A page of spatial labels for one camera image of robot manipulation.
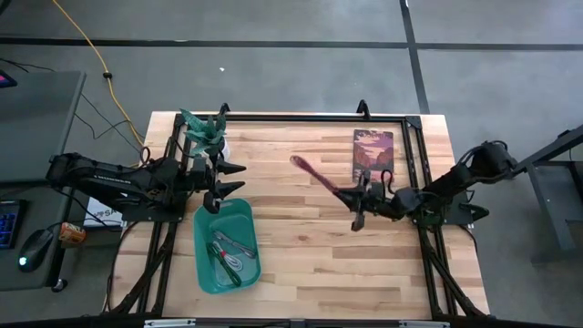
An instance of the green plastic tray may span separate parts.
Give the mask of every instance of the green plastic tray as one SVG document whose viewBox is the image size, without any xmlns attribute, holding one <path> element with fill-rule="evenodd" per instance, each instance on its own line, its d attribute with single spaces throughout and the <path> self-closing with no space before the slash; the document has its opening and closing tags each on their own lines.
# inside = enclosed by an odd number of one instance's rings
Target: green plastic tray
<svg viewBox="0 0 583 328">
<path fill-rule="evenodd" d="M 211 214 L 202 206 L 194 213 L 194 251 L 196 254 L 199 286 L 207 293 L 218 294 L 234 292 L 252 286 L 261 276 L 261 263 L 253 225 L 251 205 L 241 199 L 224 200 L 220 211 Z M 220 246 L 228 254 L 237 257 L 243 263 L 239 274 L 241 285 L 235 286 L 217 259 L 207 253 L 207 243 L 213 242 L 212 232 L 221 231 L 234 241 L 257 252 L 255 259 L 250 259 L 239 249 L 221 241 Z"/>
</svg>

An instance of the gray desk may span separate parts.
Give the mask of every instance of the gray desk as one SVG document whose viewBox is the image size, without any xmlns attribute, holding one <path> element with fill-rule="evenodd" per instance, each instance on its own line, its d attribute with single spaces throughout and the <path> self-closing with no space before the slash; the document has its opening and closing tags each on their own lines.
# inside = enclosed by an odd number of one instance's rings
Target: gray desk
<svg viewBox="0 0 583 328">
<path fill-rule="evenodd" d="M 18 86 L 0 89 L 0 194 L 44 183 L 48 160 L 65 148 L 85 82 L 81 72 L 30 73 L 14 78 Z M 27 200 L 28 206 L 15 247 L 0 250 L 0 291 L 54 285 L 65 252 L 57 238 L 34 272 L 18 270 L 18 252 L 33 231 L 69 217 L 81 219 L 83 211 L 49 188 L 31 189 L 7 199 Z"/>
<path fill-rule="evenodd" d="M 85 73 L 30 73 L 0 88 L 0 183 L 45 179 L 65 149 Z"/>
</svg>

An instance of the gray floor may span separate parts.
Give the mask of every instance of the gray floor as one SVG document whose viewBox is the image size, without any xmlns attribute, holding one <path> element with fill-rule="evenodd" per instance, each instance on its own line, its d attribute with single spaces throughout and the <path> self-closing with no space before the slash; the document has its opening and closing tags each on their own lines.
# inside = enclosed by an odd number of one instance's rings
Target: gray floor
<svg viewBox="0 0 583 328">
<path fill-rule="evenodd" d="M 398 0 L 62 0 L 92 37 L 251 41 L 405 42 Z M 417 42 L 583 43 L 578 0 L 409 0 Z M 79 37 L 50 1 L 13 2 L 0 36 Z M 119 100 L 145 133 L 153 110 L 419 113 L 406 49 L 102 47 Z M 0 57 L 57 70 L 87 71 L 85 94 L 112 121 L 102 68 L 88 47 L 0 46 Z M 522 159 L 583 123 L 583 52 L 420 50 L 429 109 L 445 114 L 454 151 L 505 140 Z M 13 73 L 13 67 L 0 63 Z M 78 115 L 97 131 L 107 124 L 81 102 Z M 135 153 L 116 134 L 93 141 L 75 121 L 69 149 L 130 164 Z M 582 151 L 574 151 L 583 159 Z M 549 247 L 546 223 L 526 176 L 476 188 L 491 215 L 476 224 L 480 266 L 492 314 L 538 323 L 583 325 L 583 266 L 534 267 Z M 70 317 L 101 307 L 111 248 L 82 250 L 66 292 L 3 292 L 0 321 Z M 40 311 L 31 313 L 31 303 Z"/>
</svg>

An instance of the green plant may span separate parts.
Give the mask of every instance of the green plant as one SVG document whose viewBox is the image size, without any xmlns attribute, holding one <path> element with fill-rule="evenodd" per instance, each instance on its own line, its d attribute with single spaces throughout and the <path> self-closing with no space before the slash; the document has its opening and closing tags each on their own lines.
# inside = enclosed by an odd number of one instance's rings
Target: green plant
<svg viewBox="0 0 583 328">
<path fill-rule="evenodd" d="M 188 126 L 185 132 L 186 138 L 197 143 L 195 148 L 190 151 L 190 155 L 199 154 L 206 151 L 209 155 L 216 155 L 220 151 L 220 142 L 225 136 L 227 119 L 224 115 L 217 116 L 217 123 L 209 116 L 207 122 L 198 119 L 186 109 L 180 109 L 182 117 Z"/>
</svg>

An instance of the wooden table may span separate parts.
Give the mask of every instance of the wooden table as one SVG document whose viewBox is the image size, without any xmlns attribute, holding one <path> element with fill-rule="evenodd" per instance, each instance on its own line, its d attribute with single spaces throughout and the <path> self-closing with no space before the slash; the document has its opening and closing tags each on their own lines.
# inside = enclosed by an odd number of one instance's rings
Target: wooden table
<svg viewBox="0 0 583 328">
<path fill-rule="evenodd" d="M 164 151 L 175 115 L 152 113 L 146 146 L 154 158 Z M 445 117 L 426 115 L 422 122 L 436 179 L 455 163 Z M 391 222 L 367 215 L 364 229 L 352 232 L 354 215 L 289 162 L 290 155 L 300 155 L 337 184 L 352 185 L 356 128 L 394 133 L 394 189 L 407 186 L 403 136 L 397 124 L 228 122 L 229 162 L 245 165 L 247 170 L 222 180 L 246 181 L 230 198 L 244 198 L 253 207 L 262 276 L 256 285 L 241 292 L 209 295 L 200 289 L 192 216 L 202 201 L 201 194 L 195 195 L 179 225 L 164 316 L 429 319 L 419 240 L 409 219 Z M 412 138 L 418 159 L 414 134 Z M 143 272 L 151 230 L 152 224 L 140 223 L 124 241 L 115 271 L 114 304 Z M 451 273 L 476 306 L 487 312 L 472 240 L 455 226 L 444 227 L 444 235 Z M 148 308 L 155 298 L 157 278 L 150 289 Z M 445 309 L 441 279 L 436 283 Z"/>
</svg>

